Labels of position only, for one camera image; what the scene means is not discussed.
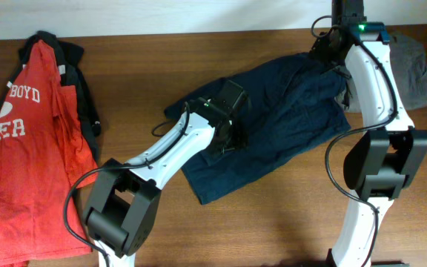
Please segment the dark teal shorts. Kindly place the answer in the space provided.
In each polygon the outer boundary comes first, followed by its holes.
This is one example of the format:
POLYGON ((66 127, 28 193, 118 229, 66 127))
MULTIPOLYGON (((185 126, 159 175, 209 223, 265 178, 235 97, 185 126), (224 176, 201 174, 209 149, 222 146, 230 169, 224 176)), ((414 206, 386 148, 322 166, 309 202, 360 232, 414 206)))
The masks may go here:
POLYGON ((307 53, 213 80, 168 106, 166 118, 178 120, 185 102, 215 96, 226 82, 238 84, 249 96, 239 112, 248 144, 219 155, 203 150, 182 166, 203 205, 257 181, 351 127, 335 100, 345 90, 346 80, 307 53))

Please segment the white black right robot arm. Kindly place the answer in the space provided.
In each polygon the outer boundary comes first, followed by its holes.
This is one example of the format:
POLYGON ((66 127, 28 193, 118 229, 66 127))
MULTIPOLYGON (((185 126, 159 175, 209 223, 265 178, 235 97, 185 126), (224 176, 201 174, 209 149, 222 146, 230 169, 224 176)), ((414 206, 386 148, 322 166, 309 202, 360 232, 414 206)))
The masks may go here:
POLYGON ((331 27, 316 35, 313 58, 344 67, 356 88, 363 126, 340 134, 360 140, 346 155, 342 188, 348 199, 340 235, 326 266, 371 266, 377 234, 389 208, 413 182, 427 154, 427 131, 417 130, 400 99, 391 68, 390 37, 382 22, 368 22, 362 1, 333 0, 331 27))

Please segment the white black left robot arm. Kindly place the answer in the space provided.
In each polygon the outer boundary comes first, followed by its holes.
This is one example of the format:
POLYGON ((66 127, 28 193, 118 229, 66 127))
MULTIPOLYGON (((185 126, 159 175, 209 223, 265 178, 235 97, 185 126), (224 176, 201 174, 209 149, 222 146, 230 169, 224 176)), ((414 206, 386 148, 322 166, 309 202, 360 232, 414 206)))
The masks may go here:
POLYGON ((237 83, 218 94, 186 102, 176 124, 154 145, 120 163, 109 159, 96 170, 83 211, 100 266, 134 266, 135 253, 150 234, 162 189, 200 151, 217 157, 246 145, 238 114, 250 102, 237 83))

